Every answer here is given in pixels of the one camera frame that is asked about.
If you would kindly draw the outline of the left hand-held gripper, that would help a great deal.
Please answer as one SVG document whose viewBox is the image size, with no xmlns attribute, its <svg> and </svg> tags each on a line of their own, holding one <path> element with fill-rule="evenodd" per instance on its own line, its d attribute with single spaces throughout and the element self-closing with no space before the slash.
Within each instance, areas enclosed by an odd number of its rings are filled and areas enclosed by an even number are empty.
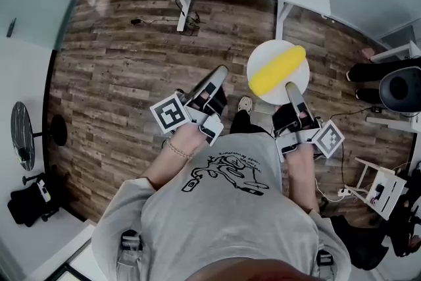
<svg viewBox="0 0 421 281">
<path fill-rule="evenodd" d="M 206 135 L 213 145 L 224 129 L 221 115 L 227 100 L 221 88 L 228 68 L 220 65 L 208 73 L 189 93 L 177 89 L 172 95 L 150 107 L 162 132 L 174 133 L 180 126 L 190 123 Z"/>
</svg>

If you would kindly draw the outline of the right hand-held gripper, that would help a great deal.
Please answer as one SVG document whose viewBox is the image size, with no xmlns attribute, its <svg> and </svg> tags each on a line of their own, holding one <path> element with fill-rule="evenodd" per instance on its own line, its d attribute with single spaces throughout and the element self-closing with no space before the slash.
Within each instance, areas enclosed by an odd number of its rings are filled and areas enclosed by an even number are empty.
<svg viewBox="0 0 421 281">
<path fill-rule="evenodd" d="M 284 162 L 285 155 L 295 151 L 302 143 L 313 145 L 317 153 L 330 158 L 345 137 L 332 120 L 323 122 L 312 115 L 295 83 L 288 82 L 285 90 L 290 103 L 282 105 L 272 116 L 280 161 Z"/>
</svg>

